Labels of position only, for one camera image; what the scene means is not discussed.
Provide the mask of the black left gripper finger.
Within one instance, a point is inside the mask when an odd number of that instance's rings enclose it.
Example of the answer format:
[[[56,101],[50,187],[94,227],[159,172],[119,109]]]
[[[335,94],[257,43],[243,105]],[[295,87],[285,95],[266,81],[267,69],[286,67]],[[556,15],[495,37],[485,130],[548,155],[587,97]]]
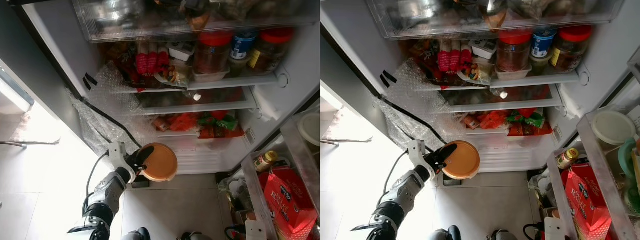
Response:
[[[446,145],[437,150],[437,167],[445,168],[447,166],[446,160],[449,158],[456,150],[457,145]]]
[[[154,151],[154,146],[146,146],[144,148],[139,149],[139,167],[142,168],[146,162],[146,160],[150,157],[150,155]]]

